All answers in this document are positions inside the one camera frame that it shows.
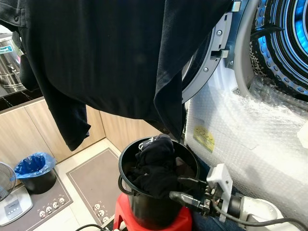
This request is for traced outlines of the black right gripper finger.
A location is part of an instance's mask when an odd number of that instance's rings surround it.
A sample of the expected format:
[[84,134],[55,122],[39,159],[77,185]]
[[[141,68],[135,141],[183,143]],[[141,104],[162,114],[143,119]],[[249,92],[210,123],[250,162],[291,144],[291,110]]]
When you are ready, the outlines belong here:
[[203,211],[204,209],[202,201],[184,192],[170,191],[169,198],[194,211]]
[[208,187],[207,182],[190,177],[178,177],[178,182],[191,189],[206,189]]

